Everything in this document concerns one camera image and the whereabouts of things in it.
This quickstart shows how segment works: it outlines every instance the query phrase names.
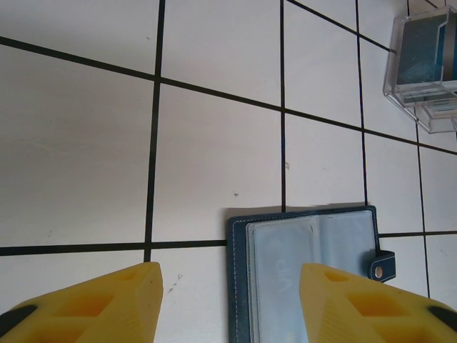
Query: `transparent container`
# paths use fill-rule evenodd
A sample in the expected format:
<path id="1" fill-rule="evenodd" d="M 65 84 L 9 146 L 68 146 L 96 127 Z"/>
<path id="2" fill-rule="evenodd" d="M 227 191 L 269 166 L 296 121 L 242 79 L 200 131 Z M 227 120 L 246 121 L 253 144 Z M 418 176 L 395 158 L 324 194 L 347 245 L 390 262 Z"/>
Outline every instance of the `transparent container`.
<path id="1" fill-rule="evenodd" d="M 457 131 L 457 10 L 393 23 L 384 95 L 428 133 Z"/>

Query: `card holder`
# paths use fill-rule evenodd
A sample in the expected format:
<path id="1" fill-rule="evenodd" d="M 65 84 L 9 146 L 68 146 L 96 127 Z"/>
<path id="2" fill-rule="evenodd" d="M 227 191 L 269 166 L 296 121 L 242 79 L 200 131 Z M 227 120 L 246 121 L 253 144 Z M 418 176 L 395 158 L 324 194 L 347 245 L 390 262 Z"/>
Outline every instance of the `card holder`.
<path id="1" fill-rule="evenodd" d="M 234 217 L 227 224 L 232 343 L 308 341 L 298 293 L 303 263 L 378 281 L 395 277 L 395 255 L 379 249 L 374 207 Z"/>

